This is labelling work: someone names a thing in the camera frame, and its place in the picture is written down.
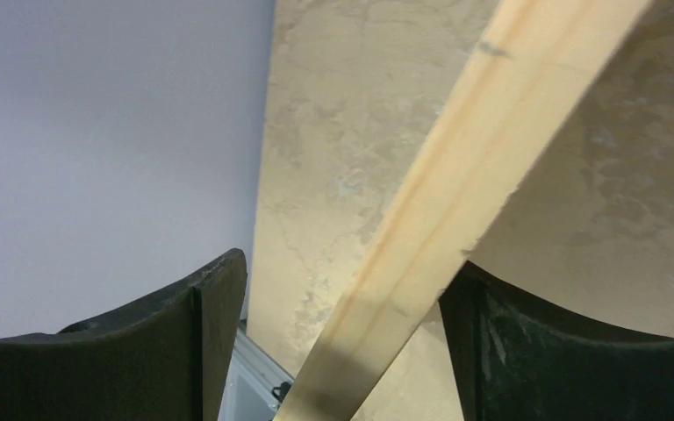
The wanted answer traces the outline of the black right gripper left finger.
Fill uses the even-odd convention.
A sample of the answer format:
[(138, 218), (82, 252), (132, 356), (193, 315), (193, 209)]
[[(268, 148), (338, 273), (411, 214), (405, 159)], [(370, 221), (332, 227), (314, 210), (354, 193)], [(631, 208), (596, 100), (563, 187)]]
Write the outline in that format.
[(229, 250), (53, 334), (0, 339), (0, 420), (214, 420), (247, 284)]

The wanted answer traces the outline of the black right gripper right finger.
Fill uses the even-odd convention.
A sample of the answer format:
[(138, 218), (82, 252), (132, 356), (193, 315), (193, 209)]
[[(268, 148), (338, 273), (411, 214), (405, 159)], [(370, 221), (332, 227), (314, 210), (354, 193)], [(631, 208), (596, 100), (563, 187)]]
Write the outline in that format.
[(674, 338), (566, 310), (471, 262), (439, 306), (467, 420), (674, 420)]

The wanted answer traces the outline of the light wooden picture frame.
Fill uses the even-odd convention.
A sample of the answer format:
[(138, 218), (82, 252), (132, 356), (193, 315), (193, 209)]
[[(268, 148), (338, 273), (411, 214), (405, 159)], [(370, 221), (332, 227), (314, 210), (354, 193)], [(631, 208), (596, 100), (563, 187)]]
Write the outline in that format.
[(648, 7), (498, 4), (277, 419), (355, 415)]

